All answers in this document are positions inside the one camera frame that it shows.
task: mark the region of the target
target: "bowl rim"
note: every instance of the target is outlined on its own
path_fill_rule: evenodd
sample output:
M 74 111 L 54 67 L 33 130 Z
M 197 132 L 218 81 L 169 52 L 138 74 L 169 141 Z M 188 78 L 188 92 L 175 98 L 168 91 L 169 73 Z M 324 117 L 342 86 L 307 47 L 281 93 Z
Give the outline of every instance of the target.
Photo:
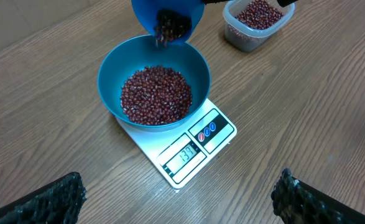
M 108 59 L 108 57 L 113 53 L 114 50 L 116 50 L 118 47 L 122 46 L 123 44 L 125 44 L 126 42 L 129 42 L 130 40 L 134 40 L 134 39 L 138 39 L 138 38 L 145 38 L 145 37 L 152 37 L 152 35 L 150 34 L 147 34 L 147 35 L 140 35 L 140 36 L 136 36 L 136 37 L 133 37 L 133 38 L 130 38 L 128 40 L 125 40 L 123 42 L 121 42 L 120 44 L 118 44 L 117 46 L 115 46 L 115 48 L 113 48 L 106 56 L 105 58 L 103 59 L 103 61 L 101 62 L 101 66 L 99 67 L 99 71 L 98 71 L 98 77 L 96 79 L 96 86 L 97 86 L 97 89 L 98 89 L 98 93 L 99 93 L 99 97 L 101 98 L 101 101 L 102 103 L 105 105 L 105 107 L 113 114 L 115 115 L 117 118 L 119 118 L 121 121 L 127 123 L 127 124 L 130 124 L 130 125 L 133 125 L 133 126 L 137 126 L 137 127 L 141 127 L 141 128 L 164 128 L 164 127 L 168 127 L 168 126 L 171 126 L 171 125 L 175 125 L 177 123 L 184 123 L 187 119 L 189 119 L 192 115 L 194 115 L 202 106 L 203 104 L 205 103 L 206 99 L 208 98 L 208 95 L 210 94 L 210 89 L 211 89 L 211 70 L 210 70 L 210 67 L 208 66 L 208 63 L 206 61 L 206 58 L 204 58 L 204 56 L 200 53 L 200 51 L 194 47 L 192 44 L 189 44 L 188 42 L 185 42 L 184 44 L 187 44 L 189 45 L 191 48 L 195 49 L 197 53 L 199 53 L 199 55 L 202 57 L 202 59 L 204 60 L 205 64 L 206 64 L 206 67 L 207 67 L 207 70 L 208 70 L 208 81 L 209 81 L 209 84 L 208 84 L 208 89 L 207 89 L 207 93 L 206 93 L 206 97 L 205 99 L 200 103 L 200 105 L 192 112 L 190 113 L 188 116 L 182 118 L 181 120 L 179 121 L 176 121 L 176 122 L 172 122 L 170 124 L 163 124 L 163 125 L 143 125 L 143 124 L 137 124 L 137 123 L 133 123 L 129 120 L 126 120 L 122 117 L 120 117 L 119 115 L 117 115 L 117 113 L 115 113 L 109 106 L 108 104 L 104 101 L 104 98 L 102 97 L 102 93 L 101 93 L 101 90 L 99 88 L 99 77 L 101 76 L 101 71 L 102 71 L 102 68 L 103 68 L 103 64 L 105 63 L 105 61 Z

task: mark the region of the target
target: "brown tabletop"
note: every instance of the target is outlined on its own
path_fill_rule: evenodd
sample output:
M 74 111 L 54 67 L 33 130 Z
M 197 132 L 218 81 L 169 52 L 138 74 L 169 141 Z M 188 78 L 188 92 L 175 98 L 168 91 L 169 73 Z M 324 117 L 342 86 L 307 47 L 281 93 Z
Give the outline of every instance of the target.
M 365 1 L 297 2 L 291 21 L 245 54 L 209 5 L 190 39 L 210 99 L 238 135 L 174 191 L 102 104 L 105 55 L 145 34 L 130 1 L 100 1 L 0 50 L 0 207 L 78 171 L 80 223 L 281 223 L 282 169 L 365 214 Z

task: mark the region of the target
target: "red button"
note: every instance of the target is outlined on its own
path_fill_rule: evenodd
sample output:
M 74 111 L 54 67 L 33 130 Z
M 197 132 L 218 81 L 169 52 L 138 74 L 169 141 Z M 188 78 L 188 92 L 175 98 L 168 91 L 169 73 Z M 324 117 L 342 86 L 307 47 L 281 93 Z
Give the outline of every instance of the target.
M 201 142 L 204 141 L 205 140 L 205 135 L 203 133 L 199 133 L 198 139 Z

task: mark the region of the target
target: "clear plastic container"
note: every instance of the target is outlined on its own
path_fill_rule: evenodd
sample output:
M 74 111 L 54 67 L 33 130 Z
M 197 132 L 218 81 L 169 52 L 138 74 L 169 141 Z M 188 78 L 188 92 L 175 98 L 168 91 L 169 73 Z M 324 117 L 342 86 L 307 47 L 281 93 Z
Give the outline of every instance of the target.
M 263 44 L 272 34 L 282 28 L 293 16 L 295 4 L 292 3 L 286 7 L 280 7 L 276 0 L 267 2 L 283 12 L 284 16 L 280 18 L 270 28 L 264 30 L 252 29 L 242 22 L 238 21 L 237 16 L 253 0 L 233 0 L 228 2 L 224 8 L 225 37 L 233 46 L 244 52 L 250 52 Z

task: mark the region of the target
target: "white digital scale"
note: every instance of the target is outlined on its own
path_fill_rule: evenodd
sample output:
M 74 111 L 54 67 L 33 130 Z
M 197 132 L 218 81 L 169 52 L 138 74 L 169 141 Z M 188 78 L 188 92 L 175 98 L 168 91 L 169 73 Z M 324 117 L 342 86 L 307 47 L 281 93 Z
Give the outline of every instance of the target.
M 187 184 L 237 133 L 209 99 L 186 122 L 164 132 L 144 131 L 117 120 L 175 189 Z

